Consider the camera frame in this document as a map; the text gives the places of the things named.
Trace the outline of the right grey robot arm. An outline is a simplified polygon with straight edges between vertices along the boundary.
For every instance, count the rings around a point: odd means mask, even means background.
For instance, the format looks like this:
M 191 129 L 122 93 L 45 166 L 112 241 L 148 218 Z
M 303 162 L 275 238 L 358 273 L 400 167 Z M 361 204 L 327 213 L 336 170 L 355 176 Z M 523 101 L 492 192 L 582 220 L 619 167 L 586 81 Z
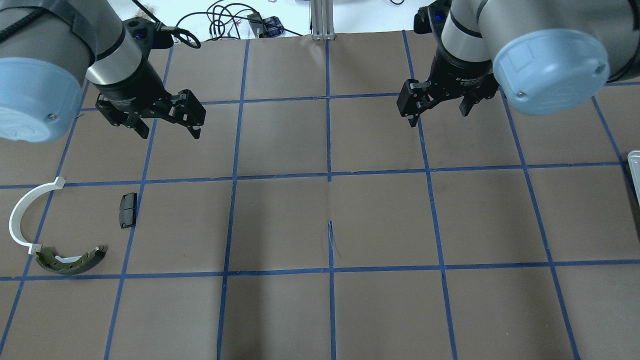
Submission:
M 639 22 L 637 0 L 435 0 L 413 23 L 437 44 L 429 77 L 405 80 L 398 113 L 414 127 L 460 99 L 468 116 L 498 90 L 528 116 L 571 109 L 639 76 Z

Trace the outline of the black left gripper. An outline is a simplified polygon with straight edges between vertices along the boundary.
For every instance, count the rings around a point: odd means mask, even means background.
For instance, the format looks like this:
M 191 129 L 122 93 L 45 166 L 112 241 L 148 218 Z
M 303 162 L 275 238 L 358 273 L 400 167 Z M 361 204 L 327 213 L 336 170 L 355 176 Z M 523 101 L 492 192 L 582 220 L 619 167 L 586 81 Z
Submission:
M 148 139 L 150 129 L 142 120 L 159 118 L 185 127 L 196 140 L 201 137 L 205 107 L 190 89 L 169 94 L 149 60 L 124 80 L 94 86 L 99 91 L 96 108 L 112 126 L 125 126 Z

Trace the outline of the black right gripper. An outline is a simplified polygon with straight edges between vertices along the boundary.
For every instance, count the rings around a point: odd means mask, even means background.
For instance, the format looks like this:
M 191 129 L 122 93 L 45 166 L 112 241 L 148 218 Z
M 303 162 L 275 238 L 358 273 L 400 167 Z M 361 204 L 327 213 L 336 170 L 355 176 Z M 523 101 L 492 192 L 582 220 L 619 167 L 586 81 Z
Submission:
M 462 60 L 445 48 L 436 49 L 428 80 L 407 79 L 397 98 L 400 116 L 407 118 L 411 128 L 418 125 L 421 114 L 436 107 L 441 100 L 462 97 L 460 112 L 467 117 L 473 107 L 491 100 L 499 84 L 491 70 L 492 62 Z

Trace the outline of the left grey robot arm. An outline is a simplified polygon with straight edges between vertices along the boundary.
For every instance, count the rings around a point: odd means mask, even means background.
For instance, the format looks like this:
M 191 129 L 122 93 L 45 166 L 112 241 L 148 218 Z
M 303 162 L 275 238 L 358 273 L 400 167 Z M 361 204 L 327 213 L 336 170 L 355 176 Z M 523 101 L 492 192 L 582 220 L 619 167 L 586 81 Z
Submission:
M 194 35 L 140 16 L 122 20 L 107 0 L 1 2 L 1 137 L 32 143 L 59 139 L 83 101 L 83 85 L 98 91 L 95 107 L 112 126 L 142 139 L 146 119 L 162 119 L 201 136 L 206 110 L 189 89 L 173 95 L 151 66 L 151 50 Z

